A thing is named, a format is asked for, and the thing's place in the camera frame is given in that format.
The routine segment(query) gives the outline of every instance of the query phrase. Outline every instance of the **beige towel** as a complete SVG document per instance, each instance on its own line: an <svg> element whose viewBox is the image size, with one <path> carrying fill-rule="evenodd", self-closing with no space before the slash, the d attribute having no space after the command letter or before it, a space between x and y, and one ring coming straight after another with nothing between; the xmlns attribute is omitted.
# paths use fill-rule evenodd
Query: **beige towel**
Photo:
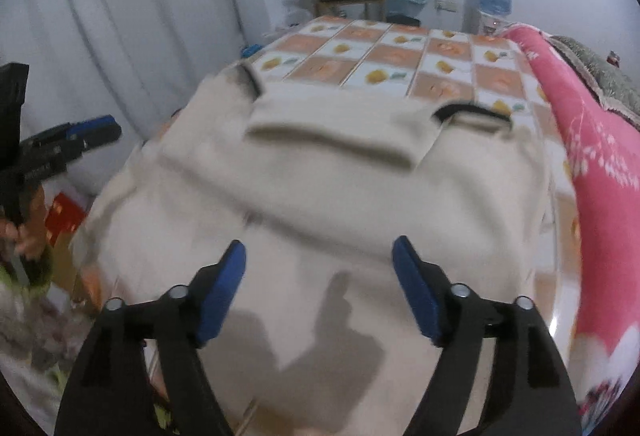
<svg viewBox="0 0 640 436"><path fill-rule="evenodd" d="M482 119L441 129L432 103L322 94L308 85L303 97L292 91L295 85L283 84L254 104L232 86L211 86L210 105L199 92L187 120L202 122L198 115L214 98L228 109L216 109L199 143L187 146L172 129L164 153L306 236L384 259L394 239L407 235L453 281L466 280L486 297L531 293L548 174L528 130L495 131ZM279 135L267 134L276 129Z"/></svg>

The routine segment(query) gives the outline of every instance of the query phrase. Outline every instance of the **checkered tablecloth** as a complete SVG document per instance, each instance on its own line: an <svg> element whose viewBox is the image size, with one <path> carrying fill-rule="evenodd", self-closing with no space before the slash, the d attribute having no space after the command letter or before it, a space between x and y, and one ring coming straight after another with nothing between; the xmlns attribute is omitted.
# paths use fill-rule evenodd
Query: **checkered tablecloth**
<svg viewBox="0 0 640 436"><path fill-rule="evenodd" d="M580 295L580 228L571 168L527 56L509 39L323 16L250 62L264 82L311 82L436 102L474 100L545 145L552 170L535 256L536 302L566 358Z"/></svg>

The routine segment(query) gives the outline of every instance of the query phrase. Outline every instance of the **white cloth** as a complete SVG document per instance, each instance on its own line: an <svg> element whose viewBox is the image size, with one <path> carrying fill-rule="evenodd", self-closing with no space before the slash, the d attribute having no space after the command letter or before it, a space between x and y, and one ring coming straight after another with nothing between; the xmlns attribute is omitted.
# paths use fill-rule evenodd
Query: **white cloth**
<svg viewBox="0 0 640 436"><path fill-rule="evenodd" d="M256 101L248 133L324 138L415 169L441 129L432 117L435 106L418 100L358 91L328 94L322 87L287 84L278 90Z"/></svg>
<svg viewBox="0 0 640 436"><path fill-rule="evenodd" d="M372 108L382 102L374 100ZM380 156L379 145L367 151L354 140L368 138L360 129L299 143L291 137L300 125L289 122L280 131L288 138L270 137L265 129L290 117L272 104L274 113L265 106L249 123L260 104L233 69L204 81L161 145L135 153L98 197L74 256L100 262L112 285L126 283L131 299L146 301L241 239L246 275L220 337L201 352L221 404L239 416L258 397L300 426L402 434L439 350L415 326L391 243L408 235L423 258L481 295L512 301L528 292L546 189L542 150L522 131L449 124L423 139L433 145L412 170ZM338 137L350 148L324 142ZM416 164L418 151L400 158L406 153ZM433 157L439 167L422 171ZM467 428L482 403L473 397Z"/></svg>

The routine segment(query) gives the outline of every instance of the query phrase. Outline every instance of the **black clamp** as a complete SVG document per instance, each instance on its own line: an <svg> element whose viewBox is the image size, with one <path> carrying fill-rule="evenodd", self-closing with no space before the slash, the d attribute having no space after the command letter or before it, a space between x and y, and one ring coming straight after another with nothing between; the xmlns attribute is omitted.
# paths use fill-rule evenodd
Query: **black clamp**
<svg viewBox="0 0 640 436"><path fill-rule="evenodd" d="M490 386L477 428L467 435L578 436L574 393L533 301L482 299L451 284L402 237L394 268L422 333L442 347L431 382L404 436L455 436L471 394L482 340L495 337ZM231 436L196 349L216 337L244 273L244 246L189 286L138 305L109 300L76 361L55 436L165 435L154 416L143 340L156 339L164 382L183 436Z"/></svg>
<svg viewBox="0 0 640 436"><path fill-rule="evenodd" d="M66 172L67 165L92 149L116 142L122 129L110 115L76 124L60 124L20 142L20 110L29 67L0 67L0 215L16 226L28 219L31 199L40 184ZM21 286L41 284L50 269L27 264L24 256L3 262Z"/></svg>

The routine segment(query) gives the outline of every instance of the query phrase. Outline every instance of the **blue gripper pad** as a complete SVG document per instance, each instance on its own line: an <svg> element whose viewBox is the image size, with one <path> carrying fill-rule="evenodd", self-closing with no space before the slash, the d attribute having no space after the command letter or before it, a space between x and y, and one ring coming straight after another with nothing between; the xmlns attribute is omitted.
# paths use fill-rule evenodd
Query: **blue gripper pad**
<svg viewBox="0 0 640 436"><path fill-rule="evenodd" d="M201 346L220 334L246 268L244 245L240 241L233 241L218 265L220 273L200 306L200 326L196 339Z"/></svg>
<svg viewBox="0 0 640 436"><path fill-rule="evenodd" d="M98 127L110 126L111 124L116 124L116 119L111 115L104 115L89 121L72 124L72 126L66 131L66 138L70 139L74 135L82 135L88 131L97 129Z"/></svg>
<svg viewBox="0 0 640 436"><path fill-rule="evenodd" d="M405 236L401 236L394 242L392 256L394 270L404 296L414 312L420 333L436 343L442 337L438 322L441 305L418 269L418 266L424 263Z"/></svg>

